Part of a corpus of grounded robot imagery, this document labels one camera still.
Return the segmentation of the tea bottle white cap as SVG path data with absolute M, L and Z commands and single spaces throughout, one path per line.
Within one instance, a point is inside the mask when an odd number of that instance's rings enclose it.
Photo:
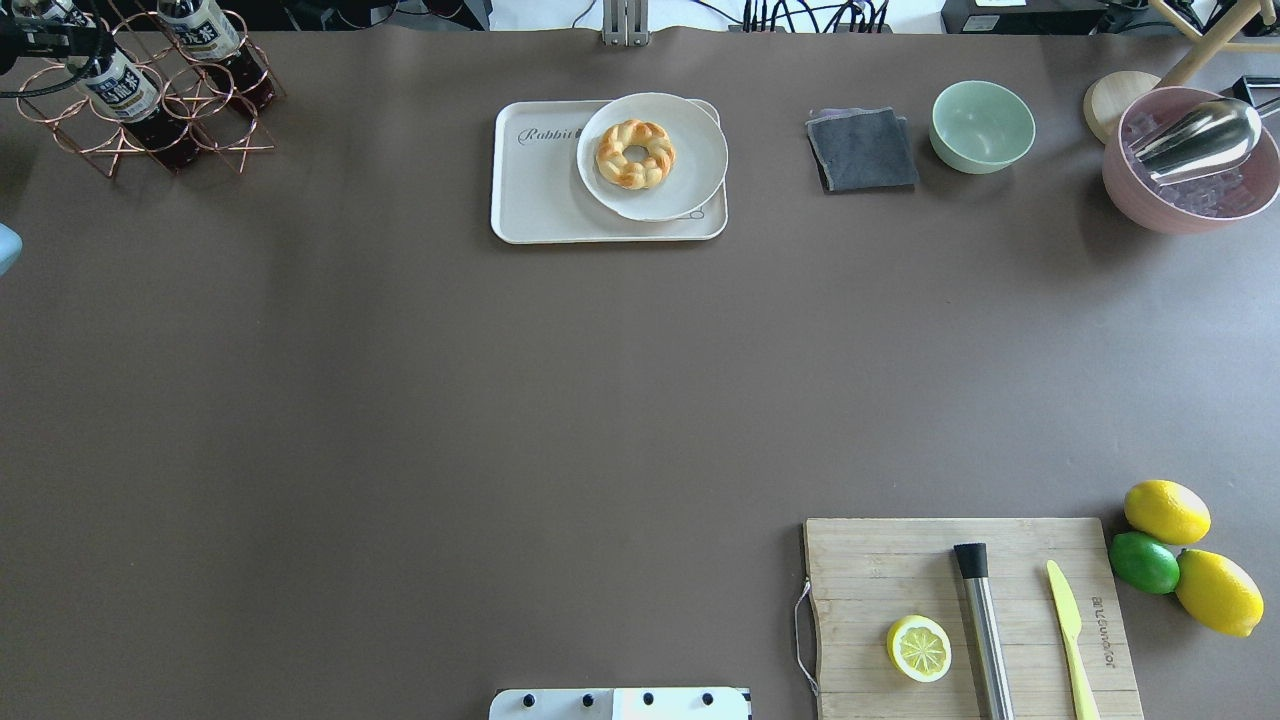
M 122 50 L 111 56 L 63 63 L 68 70 L 87 68 L 77 85 L 104 115 L 119 120 L 131 141 L 169 170 L 195 161 L 200 146 L 189 135 L 189 123 L 169 113 L 164 96 L 152 79 Z

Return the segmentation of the cream serving tray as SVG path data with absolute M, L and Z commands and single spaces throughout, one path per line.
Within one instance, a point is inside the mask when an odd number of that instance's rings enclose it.
M 512 102 L 495 118 L 490 224 L 511 245 L 689 242 L 728 224 L 727 193 L 676 219 L 636 222 L 599 202 L 581 181 L 577 146 L 604 99 Z

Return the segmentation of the white round plate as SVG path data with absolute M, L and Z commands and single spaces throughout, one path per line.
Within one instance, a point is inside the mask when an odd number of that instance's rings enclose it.
M 728 165 L 721 118 L 708 101 L 643 92 L 588 117 L 570 178 L 614 215 L 658 223 L 708 204 L 723 190 Z

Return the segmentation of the grey folded cloth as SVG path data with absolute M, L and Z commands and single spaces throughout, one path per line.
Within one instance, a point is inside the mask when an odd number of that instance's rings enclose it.
M 805 131 L 829 193 L 908 187 L 919 179 L 908 119 L 891 108 L 823 108 L 805 120 Z

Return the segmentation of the mint green bowl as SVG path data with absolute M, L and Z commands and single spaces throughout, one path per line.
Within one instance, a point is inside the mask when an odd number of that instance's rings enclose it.
M 942 163 L 961 173 L 1002 170 L 1030 151 L 1036 136 L 1036 119 L 1025 101 L 989 81 L 951 85 L 931 109 L 931 146 Z

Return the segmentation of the wooden cutting board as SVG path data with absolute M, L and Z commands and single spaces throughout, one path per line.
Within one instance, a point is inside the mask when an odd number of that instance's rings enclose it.
M 820 719 L 986 719 L 986 689 L 956 544 L 987 547 L 995 625 L 1018 719 L 1073 719 L 1068 656 L 1046 565 L 1082 615 L 1076 639 L 1103 719 L 1142 719 L 1102 524 L 1096 518 L 810 518 L 803 523 Z M 891 625 L 937 621 L 954 662 L 940 680 L 897 670 Z

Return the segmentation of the steel muddler black tip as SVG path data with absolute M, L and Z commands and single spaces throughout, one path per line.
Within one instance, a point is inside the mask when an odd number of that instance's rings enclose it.
M 980 542 L 955 544 L 954 555 L 969 606 L 972 638 L 979 666 L 979 688 L 986 701 L 987 715 L 989 719 L 1015 719 L 995 594 L 989 583 L 987 544 Z

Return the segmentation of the half lemon slice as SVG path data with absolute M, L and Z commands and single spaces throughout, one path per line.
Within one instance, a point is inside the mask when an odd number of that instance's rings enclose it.
M 946 676 L 954 653 L 946 630 L 933 619 L 909 614 L 897 619 L 886 634 L 891 664 L 906 678 L 932 683 Z

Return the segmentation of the yellow plastic knife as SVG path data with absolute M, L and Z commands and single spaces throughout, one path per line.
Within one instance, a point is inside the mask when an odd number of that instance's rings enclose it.
M 1083 621 L 1075 596 L 1056 561 L 1047 560 L 1044 570 L 1059 620 L 1075 719 L 1101 719 L 1079 647 Z

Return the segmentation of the yellow lemon far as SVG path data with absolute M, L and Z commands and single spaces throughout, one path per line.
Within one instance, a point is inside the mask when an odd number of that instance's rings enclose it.
M 1124 497 L 1128 524 L 1165 544 L 1202 541 L 1212 527 L 1208 505 L 1190 488 L 1167 479 L 1134 484 Z

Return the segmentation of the yellow lemon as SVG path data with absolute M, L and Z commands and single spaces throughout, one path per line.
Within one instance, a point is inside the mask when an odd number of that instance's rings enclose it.
M 1221 553 L 1183 550 L 1178 556 L 1179 603 L 1202 625 L 1247 638 L 1265 615 L 1265 598 L 1252 577 Z
M 1165 544 L 1202 541 L 1212 527 L 1208 505 L 1190 488 L 1167 479 L 1134 484 L 1124 497 L 1128 524 Z

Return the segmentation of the green lime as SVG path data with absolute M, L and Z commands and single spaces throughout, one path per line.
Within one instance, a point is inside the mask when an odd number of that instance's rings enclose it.
M 1139 530 L 1116 534 L 1108 548 L 1108 561 L 1116 578 L 1147 594 L 1170 594 L 1181 579 L 1175 553 Z

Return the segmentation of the yellow lemon near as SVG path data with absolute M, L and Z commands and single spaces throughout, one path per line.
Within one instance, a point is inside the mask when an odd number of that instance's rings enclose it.
M 1202 625 L 1247 638 L 1265 615 L 1265 598 L 1252 577 L 1221 553 L 1183 550 L 1178 556 L 1179 603 Z

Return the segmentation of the aluminium frame post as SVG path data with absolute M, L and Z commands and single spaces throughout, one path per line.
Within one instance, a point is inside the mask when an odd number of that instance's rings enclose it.
M 650 44 L 648 0 L 602 1 L 602 42 L 608 47 L 644 47 Z

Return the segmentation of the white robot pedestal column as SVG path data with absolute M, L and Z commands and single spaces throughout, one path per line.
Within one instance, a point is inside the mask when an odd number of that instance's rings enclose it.
M 750 691 L 727 685 L 506 689 L 489 719 L 751 719 Z

